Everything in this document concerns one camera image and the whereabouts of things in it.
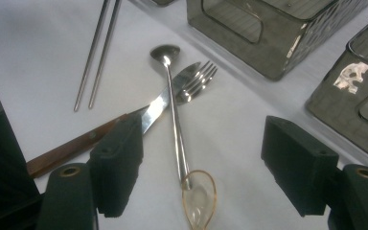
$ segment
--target knife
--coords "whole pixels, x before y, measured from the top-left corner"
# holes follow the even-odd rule
[[[196,73],[200,62],[194,63],[183,69],[173,80],[173,92],[178,93],[182,87],[190,80]],[[142,134],[145,134],[154,121],[161,115],[164,109],[169,105],[169,91],[166,87],[159,96],[150,103],[132,113],[139,113],[142,117]],[[119,122],[122,122],[128,117],[128,114],[113,119],[101,126],[98,126],[83,135],[55,148],[42,155],[30,160],[27,163],[28,173],[32,178],[37,178],[45,173],[48,173],[55,167],[71,160],[79,154],[92,149],[112,128]]]

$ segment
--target wooden knife handle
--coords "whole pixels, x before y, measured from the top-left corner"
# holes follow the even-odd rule
[[[83,135],[52,149],[27,163],[28,173],[37,178],[72,158],[92,149],[119,121],[127,118],[124,114],[106,124],[98,126]]]

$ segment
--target white table surface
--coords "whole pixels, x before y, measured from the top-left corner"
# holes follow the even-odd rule
[[[109,6],[107,20],[113,2]],[[328,229],[323,217],[301,218],[261,159],[267,115],[288,119],[340,154],[340,167],[368,166],[368,155],[310,115],[304,103],[368,24],[368,7],[282,80],[254,71],[186,21],[186,2],[158,8],[123,0],[95,106],[90,90],[107,29],[91,68],[80,111],[73,111],[103,1],[0,1],[0,100],[27,161],[152,101],[167,85],[149,55],[160,44],[181,47],[172,67],[210,59],[219,70],[206,91],[179,107],[190,168],[209,172],[218,208],[209,229]],[[145,157],[120,218],[100,229],[189,229],[181,206],[170,111],[144,137]],[[74,162],[85,162],[88,152]],[[35,182],[44,192],[48,176]]]

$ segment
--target gray mesh container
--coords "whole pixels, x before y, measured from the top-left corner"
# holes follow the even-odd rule
[[[368,0],[187,0],[188,23],[277,81]]]
[[[368,153],[368,25],[348,42],[306,106]]]

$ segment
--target metal chopstick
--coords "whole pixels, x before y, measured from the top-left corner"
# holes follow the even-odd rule
[[[120,3],[121,3],[120,0],[116,0],[115,1],[115,6],[113,7],[113,12],[112,12],[112,16],[111,16],[110,23],[109,23],[109,28],[108,28],[108,31],[107,31],[107,34],[106,34],[105,44],[103,45],[103,53],[101,55],[100,65],[98,66],[97,76],[95,78],[94,87],[92,88],[91,98],[89,100],[89,106],[88,107],[90,109],[94,106],[94,100],[95,100],[95,97],[97,95],[98,85],[99,85],[100,78],[101,78],[101,73],[102,73],[103,68],[104,68],[104,57],[106,56],[107,50],[109,48],[109,41],[110,41],[110,38],[112,36],[113,28],[115,27],[116,16],[118,14]]]
[[[101,9],[100,19],[98,20],[97,29],[95,30],[94,38],[92,39],[91,49],[89,50],[88,59],[87,59],[86,64],[85,64],[85,69],[83,71],[82,80],[81,80],[81,83],[80,83],[79,94],[77,96],[76,104],[74,105],[74,111],[75,112],[77,112],[79,110],[79,107],[80,107],[82,92],[83,92],[83,89],[84,89],[85,84],[86,84],[86,78],[88,76],[89,67],[91,66],[92,59],[94,57],[94,52],[95,52],[95,49],[97,47],[98,40],[99,40],[99,37],[100,37],[101,29],[102,29],[103,24],[104,24],[105,13],[106,13],[106,10],[107,10],[108,3],[109,3],[109,0],[103,0],[103,8]]]

